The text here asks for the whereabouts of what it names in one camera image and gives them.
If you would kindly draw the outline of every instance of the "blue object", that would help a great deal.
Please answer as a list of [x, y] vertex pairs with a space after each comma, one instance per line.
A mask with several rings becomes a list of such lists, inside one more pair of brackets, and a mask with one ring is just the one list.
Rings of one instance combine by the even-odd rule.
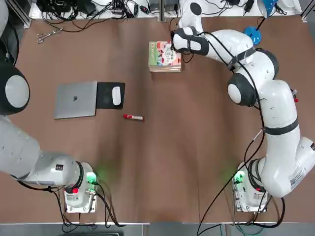
[[263, 17], [267, 18], [270, 16], [272, 9], [278, 0], [257, 0], [257, 5], [259, 11], [263, 15]]
[[249, 36], [252, 39], [254, 45], [257, 45], [261, 41], [261, 33], [260, 30], [256, 30], [257, 28], [254, 26], [249, 26], [245, 28], [244, 34]]

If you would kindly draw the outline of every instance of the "scissors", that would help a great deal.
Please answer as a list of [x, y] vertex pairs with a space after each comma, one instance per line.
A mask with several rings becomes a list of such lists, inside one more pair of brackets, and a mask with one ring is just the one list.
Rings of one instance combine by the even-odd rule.
[[51, 33], [47, 33], [47, 34], [42, 34], [42, 33], [40, 33], [40, 34], [38, 34], [38, 35], [37, 35], [37, 38], [39, 38], [39, 39], [38, 39], [37, 43], [38, 43], [38, 44], [43, 43], [45, 38], [47, 38], [47, 37], [49, 37], [49, 36], [51, 36], [51, 35], [54, 35], [54, 34], [56, 34], [56, 33], [59, 33], [59, 32], [61, 32], [62, 30], [63, 30], [63, 27], [62, 27], [61, 29], [56, 29], [56, 30], [52, 31]]

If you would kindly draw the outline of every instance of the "mouse pad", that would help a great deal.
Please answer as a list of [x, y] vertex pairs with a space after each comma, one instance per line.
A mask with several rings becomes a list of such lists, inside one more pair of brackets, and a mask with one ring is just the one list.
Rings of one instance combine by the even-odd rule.
[[[122, 102], [118, 106], [115, 106], [113, 103], [113, 94], [112, 94], [113, 87], [120, 87], [120, 94], [122, 97]], [[125, 97], [125, 83], [98, 82], [97, 95], [96, 95], [96, 109], [121, 110], [124, 107], [124, 97]]]

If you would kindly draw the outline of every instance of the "book cover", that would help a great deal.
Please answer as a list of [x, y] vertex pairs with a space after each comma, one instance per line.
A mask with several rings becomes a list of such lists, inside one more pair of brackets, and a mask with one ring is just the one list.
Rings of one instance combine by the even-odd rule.
[[149, 42], [149, 66], [181, 66], [181, 54], [168, 42]]

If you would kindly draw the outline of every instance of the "green light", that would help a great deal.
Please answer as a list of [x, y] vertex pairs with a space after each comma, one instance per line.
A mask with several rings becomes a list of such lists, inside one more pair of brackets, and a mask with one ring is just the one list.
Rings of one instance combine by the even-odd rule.
[[87, 183], [97, 184], [97, 177], [94, 172], [87, 172]]
[[239, 172], [236, 173], [234, 178], [235, 178], [236, 181], [243, 182], [243, 177], [244, 176], [245, 176], [244, 171], [239, 171]]

